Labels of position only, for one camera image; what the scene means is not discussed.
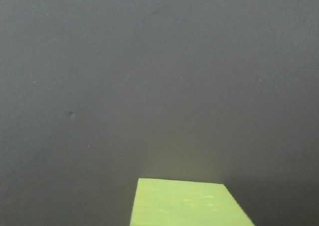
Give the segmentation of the yellow foam cube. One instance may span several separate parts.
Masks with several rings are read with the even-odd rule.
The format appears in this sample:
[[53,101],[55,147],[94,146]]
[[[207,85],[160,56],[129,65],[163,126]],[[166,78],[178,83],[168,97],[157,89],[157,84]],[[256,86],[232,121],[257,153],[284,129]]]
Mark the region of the yellow foam cube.
[[140,178],[132,226],[251,226],[223,184]]

